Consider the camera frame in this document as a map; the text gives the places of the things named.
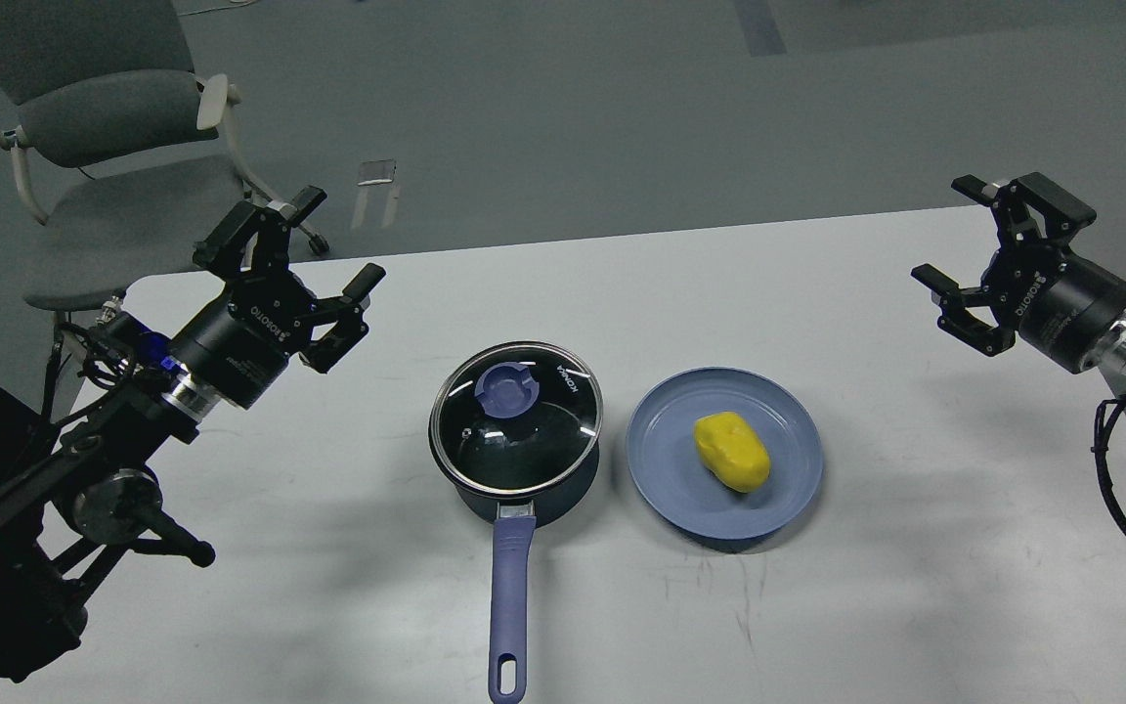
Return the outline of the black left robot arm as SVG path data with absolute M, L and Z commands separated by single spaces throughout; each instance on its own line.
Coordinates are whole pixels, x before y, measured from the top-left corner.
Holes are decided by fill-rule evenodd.
M 102 387 L 89 406 L 32 427 L 0 407 L 0 678 L 79 647 L 89 598 L 126 553 L 213 564 L 215 549 L 166 513 L 149 460 L 191 444 L 215 406 L 254 406 L 293 358 L 325 374 L 366 337 L 383 268 L 367 264 L 328 298 L 289 268 L 291 232 L 325 197 L 309 186 L 234 205 L 193 253 L 223 288 L 173 337 L 131 317 L 120 292 L 93 326 L 59 324 Z

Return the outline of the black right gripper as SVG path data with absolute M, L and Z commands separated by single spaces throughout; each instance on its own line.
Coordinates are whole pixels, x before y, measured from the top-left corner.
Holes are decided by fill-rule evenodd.
M 998 248 L 978 286 L 932 264 L 911 269 L 939 308 L 935 324 L 988 357 L 1013 347 L 1017 333 L 1067 373 L 1126 374 L 1126 280 L 1071 248 L 1096 210 L 1040 172 L 1002 184 L 966 173 L 951 189 L 986 206 Z

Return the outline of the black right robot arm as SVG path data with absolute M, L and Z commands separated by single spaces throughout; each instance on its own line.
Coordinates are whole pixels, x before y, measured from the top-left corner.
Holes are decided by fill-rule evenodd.
M 1072 250 L 1098 214 L 1044 173 L 1009 182 L 960 175 L 951 189 L 988 210 L 998 246 L 977 286 L 960 286 L 929 262 L 912 269 L 938 308 L 935 324 L 988 357 L 1026 340 L 1070 374 L 1101 369 L 1121 378 L 1121 391 L 1094 410 L 1091 454 L 1103 507 L 1126 540 L 1108 467 L 1112 429 L 1126 412 L 1126 280 Z

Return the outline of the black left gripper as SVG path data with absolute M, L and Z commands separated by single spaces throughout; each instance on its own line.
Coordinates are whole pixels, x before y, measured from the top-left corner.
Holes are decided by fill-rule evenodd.
M 298 277 L 267 277 L 289 271 L 293 232 L 325 200 L 325 189 L 314 186 L 291 200 L 241 200 L 194 244 L 194 266 L 225 285 L 175 335 L 170 353 L 229 404 L 254 406 L 296 353 L 310 369 L 329 373 L 369 332 L 364 313 L 387 276 L 378 264 L 363 266 L 328 298 L 316 298 Z M 325 333 L 310 338 L 324 326 Z

